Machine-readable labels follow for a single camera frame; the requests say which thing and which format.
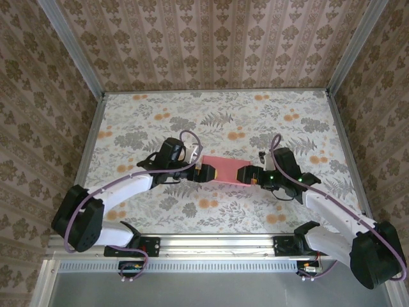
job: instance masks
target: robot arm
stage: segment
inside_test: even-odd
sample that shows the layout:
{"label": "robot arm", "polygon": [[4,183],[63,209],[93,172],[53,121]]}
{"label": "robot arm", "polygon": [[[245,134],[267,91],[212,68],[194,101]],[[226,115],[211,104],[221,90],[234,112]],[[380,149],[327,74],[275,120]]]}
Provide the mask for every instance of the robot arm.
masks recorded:
{"label": "robot arm", "polygon": [[[198,145],[187,148],[179,139],[167,138],[159,152],[137,163],[137,168],[133,169],[133,171],[136,170],[133,174],[140,173],[140,171],[154,171],[155,173],[135,176],[130,174],[127,180],[90,198],[73,222],[68,243],[79,252],[86,251],[95,245],[137,248],[141,234],[134,227],[126,222],[103,221],[104,216],[129,197],[153,189],[160,184],[177,184],[181,179],[193,182],[213,180],[217,172],[211,165],[202,164],[201,169],[194,164],[191,165],[198,150]],[[100,187],[85,189],[79,185],[73,186],[67,192],[51,223],[52,229],[64,237],[75,209],[86,197],[99,189]]]}
{"label": "robot arm", "polygon": [[[262,189],[272,193],[282,188],[290,198],[296,199],[302,205],[318,213],[339,231],[339,233],[330,232],[319,223],[310,221],[294,231],[294,236],[290,240],[293,243],[290,246],[291,252],[296,250],[298,255],[311,255],[317,251],[327,254],[349,267],[354,276],[370,289],[402,272],[398,259],[372,231],[364,226],[364,224],[368,225],[386,240],[402,258],[406,266],[396,229],[389,222],[377,223],[353,209],[348,209],[358,217],[357,221],[328,199],[328,195],[325,196],[325,193],[322,195],[316,192],[317,190],[326,191],[325,186],[314,175],[301,172],[289,148],[274,150],[274,157],[278,166],[293,180],[289,180],[275,169],[275,164],[269,155],[260,152],[259,157],[264,163],[264,168],[242,167],[237,173],[239,181],[243,183],[255,182]],[[303,183],[303,186],[294,183],[294,181]],[[307,189],[305,185],[314,185],[316,191]]]}

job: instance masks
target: cable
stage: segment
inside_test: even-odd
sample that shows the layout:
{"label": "cable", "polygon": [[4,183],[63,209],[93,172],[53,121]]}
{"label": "cable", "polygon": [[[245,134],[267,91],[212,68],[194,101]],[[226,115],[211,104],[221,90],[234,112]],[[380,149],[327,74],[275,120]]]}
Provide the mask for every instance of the cable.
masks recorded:
{"label": "cable", "polygon": [[[180,171],[184,171],[184,170],[186,170],[186,169],[189,169],[189,168],[191,168],[193,165],[196,164],[196,162],[197,162],[197,161],[199,160],[199,158],[200,158],[201,152],[202,152],[202,150],[203,150],[203,146],[202,146],[202,144],[201,144],[201,142],[200,142],[199,137],[198,137],[194,132],[189,131],[189,130],[183,130],[183,131],[180,132],[180,134],[179,134],[179,139],[180,139],[180,141],[182,141],[182,136],[184,135],[184,133],[189,133],[189,134],[193,135],[193,136],[196,138],[198,148],[197,148],[197,155],[196,155],[196,158],[194,159],[194,161],[193,161],[192,163],[190,163],[189,165],[184,166],[184,167],[182,167],[182,168],[178,168],[178,169],[159,169],[159,170],[150,170],[150,171],[137,171],[137,172],[135,172],[135,173],[128,174],[128,175],[123,176],[123,177],[121,177],[121,178],[119,178],[119,179],[116,179],[116,180],[114,180],[114,181],[112,181],[112,182],[110,182],[110,183],[104,185],[103,187],[97,189],[96,191],[90,193],[87,197],[85,197],[85,198],[79,203],[78,207],[74,210],[74,212],[73,212],[73,214],[72,214],[72,216],[71,216],[71,218],[70,218],[70,221],[68,222],[68,225],[67,225],[67,227],[66,227],[65,235],[64,235],[64,248],[65,248],[65,250],[66,250],[67,253],[72,254],[72,253],[75,252],[75,250],[74,250],[74,249],[70,249],[70,246],[68,245],[68,237],[70,236],[71,228],[72,228],[72,225],[73,225],[73,223],[74,223],[74,221],[75,221],[75,218],[78,216],[78,213],[79,213],[80,210],[83,208],[83,206],[85,206],[85,204],[87,203],[87,201],[90,200],[92,197],[94,197],[94,196],[96,196],[96,195],[98,195],[98,194],[100,194],[100,193],[103,193],[103,192],[105,192],[106,190],[108,190],[108,189],[114,187],[115,185],[119,184],[120,182],[123,182],[123,181],[125,181],[125,180],[131,179],[131,178],[133,178],[133,177],[135,177],[135,176],[150,175],[150,174],[157,174],[157,173],[180,172]],[[117,249],[117,250],[120,250],[120,251],[135,251],[135,252],[138,252],[138,253],[143,254],[144,257],[145,257],[145,265],[143,266],[143,268],[141,269],[141,271],[140,271],[136,276],[139,276],[139,275],[143,272],[143,269],[145,268],[146,264],[148,263],[148,259],[149,259],[147,253],[145,253],[144,251],[142,251],[142,250],[140,250],[140,249],[128,249],[128,248],[121,248],[121,247],[119,247],[119,246],[110,246],[110,247],[112,247],[112,248],[114,248],[114,249]]]}
{"label": "cable", "polygon": [[327,275],[330,271],[332,271],[332,269],[335,267],[335,265],[338,263],[337,260],[335,260],[329,267],[328,269],[325,270],[325,272],[322,272],[321,274],[317,274],[315,276],[312,276],[310,274],[308,274],[307,272],[303,271],[303,270],[298,270],[301,274],[305,275],[306,279],[316,279],[316,278],[320,278],[320,277],[324,277],[325,275]]}
{"label": "cable", "polygon": [[[400,257],[400,255],[397,253],[397,251],[378,233],[376,232],[369,224],[367,224],[365,221],[361,220],[359,218],[358,215],[356,215],[354,212],[352,212],[350,209],[348,209],[347,207],[345,207],[344,205],[342,205],[338,200],[336,200],[334,197],[332,197],[331,195],[328,195],[327,193],[315,188],[315,187],[311,187],[309,185],[303,184],[302,182],[299,182],[298,180],[295,180],[294,178],[291,178],[277,163],[277,161],[275,160],[275,156],[274,156],[274,150],[277,148],[277,146],[279,145],[281,141],[281,134],[276,134],[273,138],[271,147],[270,147],[270,153],[274,162],[275,167],[279,170],[280,173],[282,173],[282,175],[284,177],[286,177],[289,181],[298,184],[301,187],[304,187],[308,190],[312,190],[322,196],[324,196],[326,199],[329,199],[330,201],[332,201],[335,205],[337,205],[339,208],[341,208],[344,212],[346,212],[347,214],[349,214],[354,220],[356,220],[358,223],[364,225],[364,227],[366,227],[371,233],[373,233],[373,235],[379,240],[381,241],[381,243],[383,245],[385,245],[387,247],[387,249],[389,249],[389,251],[394,255],[394,257],[396,258],[396,260],[399,262],[401,268],[402,268],[402,273],[401,273],[401,277],[398,278],[391,278],[390,280],[392,281],[402,281],[406,279],[406,275],[407,275],[407,271],[406,271],[406,266],[405,263],[403,262],[402,258]],[[333,266],[329,267],[325,272],[323,272],[322,274],[315,276],[314,278],[318,278],[321,277],[325,274],[327,274],[329,272],[330,269],[332,269]]]}

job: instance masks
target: patterned wallpaper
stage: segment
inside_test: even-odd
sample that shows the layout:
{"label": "patterned wallpaper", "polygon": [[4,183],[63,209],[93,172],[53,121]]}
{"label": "patterned wallpaper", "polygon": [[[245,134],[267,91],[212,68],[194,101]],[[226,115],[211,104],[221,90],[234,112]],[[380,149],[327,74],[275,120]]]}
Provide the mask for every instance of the patterned wallpaper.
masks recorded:
{"label": "patterned wallpaper", "polygon": [[105,91],[325,87],[369,0],[58,0]]}
{"label": "patterned wallpaper", "polygon": [[389,1],[336,101],[374,216],[409,259],[409,1]]}
{"label": "patterned wallpaper", "polygon": [[28,306],[96,101],[36,1],[0,11],[0,306]]}

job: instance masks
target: floral tablecloth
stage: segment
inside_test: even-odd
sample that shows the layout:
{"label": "floral tablecloth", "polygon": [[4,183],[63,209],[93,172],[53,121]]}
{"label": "floral tablecloth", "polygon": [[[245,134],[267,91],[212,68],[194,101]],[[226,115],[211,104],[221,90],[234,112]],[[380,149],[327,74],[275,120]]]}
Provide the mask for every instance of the floral tablecloth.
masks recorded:
{"label": "floral tablecloth", "polygon": [[[268,151],[280,132],[282,146],[293,150],[302,171],[321,178],[344,204],[359,207],[324,91],[111,94],[105,99],[87,187],[132,171],[182,129],[201,138],[204,155],[257,165],[258,152]],[[158,186],[119,204],[105,218],[126,221],[143,233],[277,233],[310,220],[323,222],[297,201],[276,200],[258,186],[213,182]]]}

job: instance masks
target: pink box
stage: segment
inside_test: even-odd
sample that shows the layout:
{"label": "pink box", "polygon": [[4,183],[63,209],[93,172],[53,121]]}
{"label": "pink box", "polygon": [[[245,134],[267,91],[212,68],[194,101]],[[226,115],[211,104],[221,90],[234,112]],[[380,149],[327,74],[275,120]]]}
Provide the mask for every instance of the pink box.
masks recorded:
{"label": "pink box", "polygon": [[249,184],[243,184],[237,180],[237,171],[243,166],[251,165],[250,161],[237,160],[222,157],[203,156],[203,164],[213,166],[217,171],[217,177],[214,182],[222,182],[224,184],[235,184],[249,187]]}

